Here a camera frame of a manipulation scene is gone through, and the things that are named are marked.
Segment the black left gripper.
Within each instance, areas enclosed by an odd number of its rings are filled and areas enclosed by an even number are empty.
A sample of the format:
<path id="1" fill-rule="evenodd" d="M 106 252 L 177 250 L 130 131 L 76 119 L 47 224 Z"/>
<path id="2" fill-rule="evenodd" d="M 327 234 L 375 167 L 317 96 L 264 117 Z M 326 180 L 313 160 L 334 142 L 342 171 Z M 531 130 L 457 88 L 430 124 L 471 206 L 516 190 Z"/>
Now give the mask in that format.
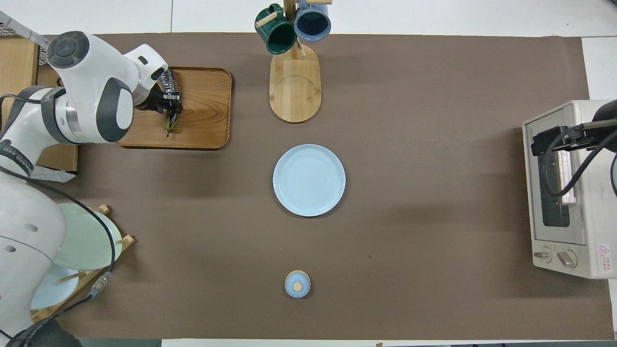
<path id="1" fill-rule="evenodd" d="M 135 106 L 141 111 L 155 111 L 163 113 L 166 117 L 179 117 L 183 112 L 183 106 L 170 106 L 170 104 L 181 104 L 182 93 L 166 93 L 161 89 L 152 89 L 145 100 Z"/>

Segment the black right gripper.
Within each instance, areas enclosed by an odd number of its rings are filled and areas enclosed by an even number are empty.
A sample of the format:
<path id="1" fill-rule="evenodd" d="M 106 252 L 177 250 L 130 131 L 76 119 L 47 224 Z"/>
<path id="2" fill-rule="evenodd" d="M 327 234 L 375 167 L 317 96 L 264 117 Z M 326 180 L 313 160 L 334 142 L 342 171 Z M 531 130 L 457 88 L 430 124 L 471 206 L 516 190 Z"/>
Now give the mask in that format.
<path id="1" fill-rule="evenodd" d="M 567 126 L 551 127 L 533 135 L 531 139 L 533 156 L 543 156 L 554 151 L 575 151 L 578 149 L 590 151 L 616 132 L 617 121 L 600 120 L 582 123 L 575 126 L 575 131 L 569 134 L 570 143 L 551 145 L 551 142 L 568 128 Z"/>

